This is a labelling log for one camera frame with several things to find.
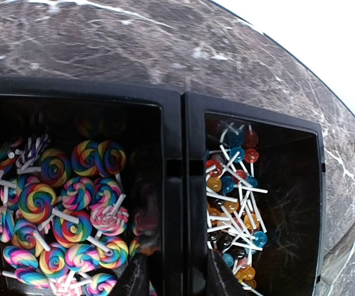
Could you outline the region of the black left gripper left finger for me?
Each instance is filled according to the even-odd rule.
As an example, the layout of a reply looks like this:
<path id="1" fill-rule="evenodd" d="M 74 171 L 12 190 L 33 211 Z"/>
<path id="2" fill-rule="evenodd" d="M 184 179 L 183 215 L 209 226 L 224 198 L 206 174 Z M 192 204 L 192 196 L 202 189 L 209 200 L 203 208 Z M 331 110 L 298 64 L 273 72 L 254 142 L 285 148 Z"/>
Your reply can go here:
<path id="1" fill-rule="evenodd" d="M 113 288 L 113 295 L 136 296 L 149 294 L 148 259 L 143 253 L 137 253 Z"/>

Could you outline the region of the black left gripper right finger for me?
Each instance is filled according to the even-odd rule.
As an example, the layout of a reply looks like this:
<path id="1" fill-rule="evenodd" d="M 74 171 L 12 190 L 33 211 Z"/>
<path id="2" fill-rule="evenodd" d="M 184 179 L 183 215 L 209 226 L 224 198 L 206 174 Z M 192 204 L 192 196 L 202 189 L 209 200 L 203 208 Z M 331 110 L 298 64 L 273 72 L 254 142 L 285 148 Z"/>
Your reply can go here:
<path id="1" fill-rule="evenodd" d="M 245 295 L 222 256 L 214 250 L 207 253 L 207 295 Z"/>

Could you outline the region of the black three-compartment candy tray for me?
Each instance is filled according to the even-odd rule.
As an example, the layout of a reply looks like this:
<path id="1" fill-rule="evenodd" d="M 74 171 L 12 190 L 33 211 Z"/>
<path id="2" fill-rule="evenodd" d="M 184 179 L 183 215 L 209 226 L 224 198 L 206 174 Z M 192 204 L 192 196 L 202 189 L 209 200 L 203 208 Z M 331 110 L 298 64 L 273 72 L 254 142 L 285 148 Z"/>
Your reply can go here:
<path id="1" fill-rule="evenodd" d="M 244 144 L 229 147 L 237 129 Z M 99 142 L 100 175 L 73 171 L 85 140 Z M 32 183 L 57 196 L 40 224 L 18 207 Z M 0 295 L 113 295 L 137 253 L 148 295 L 207 295 L 208 250 L 245 295 L 314 295 L 324 186 L 317 123 L 192 92 L 0 77 Z M 109 205 L 129 213 L 117 236 L 91 224 Z"/>

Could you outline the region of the pink white swirl lollipop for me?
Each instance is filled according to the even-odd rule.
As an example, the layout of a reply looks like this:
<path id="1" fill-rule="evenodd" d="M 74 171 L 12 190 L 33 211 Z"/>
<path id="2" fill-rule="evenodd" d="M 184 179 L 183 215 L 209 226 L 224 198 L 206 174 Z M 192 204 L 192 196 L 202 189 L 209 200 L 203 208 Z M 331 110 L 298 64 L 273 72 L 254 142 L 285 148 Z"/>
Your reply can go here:
<path id="1" fill-rule="evenodd" d="M 112 214 L 113 206 L 98 207 L 91 211 L 91 224 L 106 236 L 117 236 L 122 234 L 127 227 L 129 220 L 128 210 L 120 207 Z"/>

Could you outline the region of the small orange lollipop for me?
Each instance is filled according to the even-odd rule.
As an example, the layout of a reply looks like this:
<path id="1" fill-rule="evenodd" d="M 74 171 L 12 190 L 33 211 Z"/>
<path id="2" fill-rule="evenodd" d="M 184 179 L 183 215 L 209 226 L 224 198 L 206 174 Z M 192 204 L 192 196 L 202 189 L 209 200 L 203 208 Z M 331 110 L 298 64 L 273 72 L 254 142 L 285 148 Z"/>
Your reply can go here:
<path id="1" fill-rule="evenodd" d="M 222 189 L 222 181 L 218 177 L 210 177 L 206 182 L 206 186 L 214 192 L 219 192 Z"/>

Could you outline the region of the rainbow swirl lollipop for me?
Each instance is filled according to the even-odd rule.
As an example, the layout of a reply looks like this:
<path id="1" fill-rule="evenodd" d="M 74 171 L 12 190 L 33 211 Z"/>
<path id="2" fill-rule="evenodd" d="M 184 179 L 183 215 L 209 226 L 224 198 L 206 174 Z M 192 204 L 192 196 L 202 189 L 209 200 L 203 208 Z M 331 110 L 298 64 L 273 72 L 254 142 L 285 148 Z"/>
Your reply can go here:
<path id="1" fill-rule="evenodd" d="M 40 224 L 52 214 L 57 201 L 55 190 L 44 183 L 32 183 L 24 187 L 18 199 L 18 207 L 24 219 Z"/>
<path id="2" fill-rule="evenodd" d="M 71 166 L 78 176 L 93 177 L 100 175 L 97 162 L 99 161 L 99 142 L 85 140 L 77 144 L 71 153 Z"/>

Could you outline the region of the small red lollipop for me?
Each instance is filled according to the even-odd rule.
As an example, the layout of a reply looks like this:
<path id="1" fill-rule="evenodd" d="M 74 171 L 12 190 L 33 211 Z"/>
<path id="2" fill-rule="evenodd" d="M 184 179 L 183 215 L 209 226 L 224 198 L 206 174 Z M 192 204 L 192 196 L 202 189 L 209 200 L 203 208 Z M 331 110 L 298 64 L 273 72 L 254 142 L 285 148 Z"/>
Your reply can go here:
<path id="1" fill-rule="evenodd" d="M 244 160 L 247 163 L 255 163 L 255 162 L 257 162 L 258 158 L 259 158 L 259 153 L 257 152 L 256 149 L 249 148 L 245 151 Z"/>

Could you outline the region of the small blue lollipop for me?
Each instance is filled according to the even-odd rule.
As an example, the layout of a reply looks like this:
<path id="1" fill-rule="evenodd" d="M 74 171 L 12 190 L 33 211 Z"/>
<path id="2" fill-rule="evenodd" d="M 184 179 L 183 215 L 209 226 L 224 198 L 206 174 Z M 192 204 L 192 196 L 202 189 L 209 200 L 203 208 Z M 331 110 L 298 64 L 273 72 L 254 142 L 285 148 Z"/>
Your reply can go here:
<path id="1" fill-rule="evenodd" d="M 242 129 L 236 129 L 232 131 L 231 129 L 227 132 L 227 144 L 229 147 L 242 147 L 244 144 L 244 135 Z"/>

